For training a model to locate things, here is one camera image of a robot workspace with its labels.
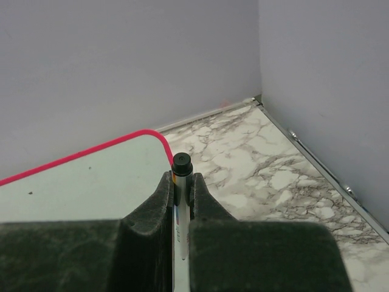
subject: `pen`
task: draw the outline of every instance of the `pen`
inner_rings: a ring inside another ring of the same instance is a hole
[[[177,240],[180,243],[181,257],[185,260],[189,244],[189,194],[193,179],[193,165],[190,156],[186,153],[176,154],[173,157],[171,169],[174,182],[174,204],[176,205]]]

